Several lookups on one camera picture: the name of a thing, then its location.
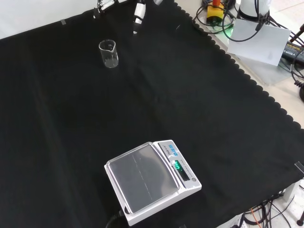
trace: orange cable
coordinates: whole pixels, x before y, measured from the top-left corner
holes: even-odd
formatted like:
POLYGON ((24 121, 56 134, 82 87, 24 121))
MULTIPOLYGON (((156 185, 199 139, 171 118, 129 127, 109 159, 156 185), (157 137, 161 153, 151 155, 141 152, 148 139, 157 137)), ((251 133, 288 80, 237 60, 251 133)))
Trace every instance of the orange cable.
POLYGON ((252 214, 252 215, 253 215, 253 217, 255 218, 256 223, 258 224, 258 227, 260 227, 260 228, 261 228, 260 224, 257 222, 257 219, 256 219, 256 217, 255 217, 255 215, 254 215, 254 213, 253 213, 252 208, 251 208, 250 210, 251 210, 251 214, 252 214))

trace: wire bundle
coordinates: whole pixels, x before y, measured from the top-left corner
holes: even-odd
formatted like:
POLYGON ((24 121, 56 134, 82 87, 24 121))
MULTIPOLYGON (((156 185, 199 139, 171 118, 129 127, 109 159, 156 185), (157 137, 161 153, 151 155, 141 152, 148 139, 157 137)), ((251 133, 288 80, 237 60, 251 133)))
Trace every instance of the wire bundle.
POLYGON ((278 193, 276 195, 273 195, 271 198, 269 198, 268 200, 263 201, 261 204, 253 207, 250 209, 250 211, 245 212, 244 214, 252 214, 255 221, 250 221, 249 219, 247 219, 246 217, 244 218, 244 221, 247 224, 250 224, 252 226, 258 225, 260 228, 272 228, 272 224, 271 224, 271 220, 273 220, 274 218, 276 218, 279 215, 282 215, 284 220, 286 221, 286 223, 288 224, 288 226, 291 228, 291 225, 289 223, 289 221, 287 220, 287 218, 285 217, 285 215, 283 214, 287 208, 289 207, 289 205, 292 203, 292 201, 294 200, 295 197, 292 198, 292 200, 289 202, 289 204, 287 205, 287 207, 283 210, 280 211, 276 205, 273 204, 275 199, 278 199, 279 197, 282 197, 283 193, 278 193), (270 203, 268 212, 266 212, 266 206, 270 203), (271 217, 271 209, 272 207, 275 207, 275 209, 279 212, 279 214, 277 214, 274 217, 271 217), (262 210, 262 218, 258 221, 254 215, 254 212, 262 210))
MULTIPOLYGON (((235 5, 235 1, 234 1, 234 0, 227 0, 226 2, 221 2, 221 4, 224 6, 224 8, 218 7, 218 6, 213 6, 212 4, 210 4, 211 2, 212 2, 212 1, 205 1, 205 0, 202 2, 202 6, 197 10, 196 16, 195 16, 195 18, 193 19, 192 23, 193 23, 193 25, 194 25, 194 24, 195 24, 195 20, 197 19, 201 24, 203 24, 203 25, 205 25, 205 26, 212 26, 212 27, 214 27, 214 26, 219 26, 219 27, 222 28, 222 30, 216 31, 216 32, 206 32, 206 31, 202 31, 202 32, 205 33, 205 34, 218 34, 218 33, 223 32, 224 35, 225 35, 229 40, 232 40, 232 41, 234 41, 234 42, 244 42, 244 41, 247 41, 247 40, 253 38, 253 37, 260 31, 260 29, 262 28, 262 26, 263 26, 264 24, 267 24, 267 25, 270 24, 270 25, 275 26, 275 27, 288 29, 288 28, 286 28, 285 26, 283 26, 283 25, 277 23, 277 22, 270 16, 269 13, 268 13, 267 16, 266 16, 266 21, 263 21, 263 22, 259 21, 259 19, 261 18, 262 15, 260 15, 260 13, 259 13, 259 0, 255 0, 256 15, 257 15, 257 18, 258 18, 258 21, 259 21, 259 24, 258 24, 258 26, 256 27, 256 32, 255 32, 252 36, 250 36, 250 37, 248 37, 248 38, 246 38, 246 39, 243 39, 243 40, 235 40, 235 39, 232 39, 232 38, 230 38, 230 37, 227 35, 226 30, 228 30, 228 29, 230 29, 230 28, 233 27, 233 22, 234 22, 234 20, 236 19, 236 17, 228 10, 228 6, 231 8, 231 3, 233 2, 233 3, 234 3, 234 8, 235 8, 235 10, 238 12, 238 10, 237 10, 237 8, 236 8, 236 5, 235 5), (221 10, 224 11, 224 16, 223 16, 223 20, 222 20, 221 25, 220 25, 220 23, 216 23, 215 25, 206 24, 206 23, 202 22, 202 21, 199 19, 200 13, 201 13, 203 10, 205 10, 208 6, 212 6, 212 7, 214 7, 214 8, 218 8, 218 9, 221 9, 221 10), (231 22, 230 22, 229 24, 226 24, 226 25, 225 25, 225 18, 227 17, 227 15, 230 17, 231 22)), ((292 35, 290 35, 289 37, 290 37, 291 39, 293 39, 294 41, 296 41, 300 46, 304 47, 304 41, 303 41, 301 38, 299 38, 294 32, 291 32, 291 34, 292 34, 292 35)), ((304 83, 302 83, 302 82, 300 82, 299 80, 297 80, 297 79, 295 78, 295 76, 297 76, 298 78, 304 79, 304 75, 297 69, 297 67, 295 66, 295 63, 296 63, 297 57, 298 57, 303 51, 304 51, 304 49, 300 50, 300 51, 298 52, 298 54, 294 57, 293 62, 292 62, 292 64, 291 64, 291 67, 290 67, 290 68, 289 68, 284 62, 281 61, 281 62, 288 68, 288 70, 290 71, 290 73, 291 73, 291 75, 292 75, 292 77, 293 77, 293 79, 294 79, 294 84, 295 84, 296 86, 302 88, 302 89, 304 89, 304 83)))

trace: yellow device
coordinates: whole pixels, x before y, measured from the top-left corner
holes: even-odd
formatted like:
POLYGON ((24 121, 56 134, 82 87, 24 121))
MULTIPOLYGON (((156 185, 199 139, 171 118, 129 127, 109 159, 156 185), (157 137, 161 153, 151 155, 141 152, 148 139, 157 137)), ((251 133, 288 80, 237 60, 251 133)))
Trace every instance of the yellow device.
MULTIPOLYGON (((220 0, 213 0, 212 5, 218 6, 218 7, 221 7, 222 9, 224 9, 224 6, 222 3, 220 3, 220 0)), ((224 11, 222 9, 208 6, 207 7, 207 23, 209 23, 211 25, 220 23, 224 17, 224 11)))

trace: white paper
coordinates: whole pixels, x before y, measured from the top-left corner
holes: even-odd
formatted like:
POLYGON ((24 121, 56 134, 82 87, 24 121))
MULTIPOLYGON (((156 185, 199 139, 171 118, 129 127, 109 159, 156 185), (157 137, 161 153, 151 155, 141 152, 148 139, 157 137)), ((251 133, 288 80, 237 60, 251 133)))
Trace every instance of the white paper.
MULTIPOLYGON (((256 32, 256 26, 257 23, 255 22, 237 19, 231 38, 242 40, 251 37, 256 32)), ((287 29, 264 25, 250 40, 245 42, 229 40, 228 52, 277 66, 290 32, 291 31, 287 29)))

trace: floor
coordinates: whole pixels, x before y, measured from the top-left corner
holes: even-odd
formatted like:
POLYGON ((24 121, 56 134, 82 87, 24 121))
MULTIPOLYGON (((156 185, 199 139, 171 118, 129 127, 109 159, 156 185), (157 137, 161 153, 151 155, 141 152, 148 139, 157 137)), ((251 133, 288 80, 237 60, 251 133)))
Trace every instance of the floor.
MULTIPOLYGON (((301 186, 304 187, 304 180, 301 181, 301 186)), ((279 208, 280 211, 284 210, 289 202, 285 202, 283 199, 277 199, 274 201, 274 205, 279 208)), ((301 217, 304 211, 304 190, 298 188, 296 194, 294 196, 294 200, 289 205, 287 210, 283 213, 287 220, 289 221, 292 228, 299 228, 297 225, 297 220, 301 217)), ((271 217, 274 217, 278 214, 278 211, 272 207, 271 210, 271 217)), ((252 215, 246 216, 249 220, 254 221, 252 215)), ((260 220, 261 214, 255 212, 256 219, 260 220)), ((282 216, 277 216, 276 218, 272 219, 272 227, 273 228, 288 228, 288 224, 284 220, 282 216)), ((258 228, 258 226, 251 226, 247 224, 248 228, 258 228)))
POLYGON ((304 0, 272 0, 270 15, 294 33, 304 24, 304 0))

